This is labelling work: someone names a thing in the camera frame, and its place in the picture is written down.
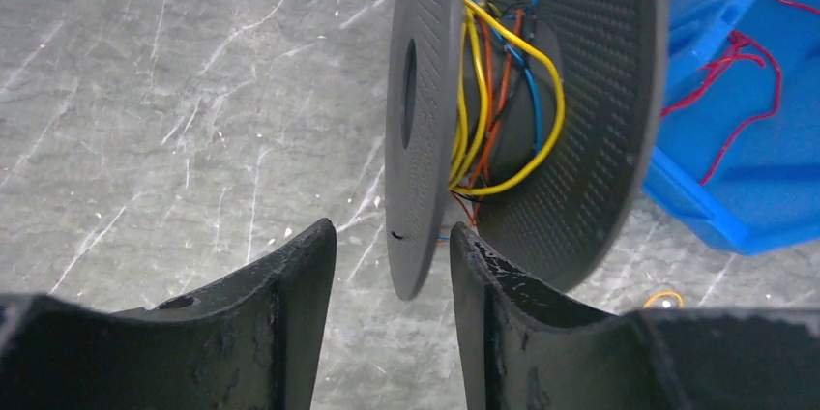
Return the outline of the grey perforated cable spool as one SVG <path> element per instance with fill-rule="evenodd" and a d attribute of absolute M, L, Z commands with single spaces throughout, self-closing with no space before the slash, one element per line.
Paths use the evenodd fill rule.
<path fill-rule="evenodd" d="M 508 5 L 518 0 L 496 0 Z M 556 146 L 483 205 L 494 249 L 569 291 L 601 263 L 651 155 L 665 82 L 665 0 L 540 0 L 566 93 Z M 393 286 L 415 298 L 448 195 L 461 0 L 395 0 L 387 91 L 386 231 Z"/>

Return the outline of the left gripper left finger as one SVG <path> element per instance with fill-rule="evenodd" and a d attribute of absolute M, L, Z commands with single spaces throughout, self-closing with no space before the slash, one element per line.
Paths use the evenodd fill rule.
<path fill-rule="evenodd" d="M 337 256 L 329 220 L 153 309 L 1 297 L 5 409 L 307 409 Z"/>

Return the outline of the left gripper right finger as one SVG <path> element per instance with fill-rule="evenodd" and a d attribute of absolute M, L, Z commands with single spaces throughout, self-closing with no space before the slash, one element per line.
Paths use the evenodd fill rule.
<path fill-rule="evenodd" d="M 450 266 L 471 409 L 815 409 L 815 308 L 636 309 L 553 289 L 464 224 Z"/>

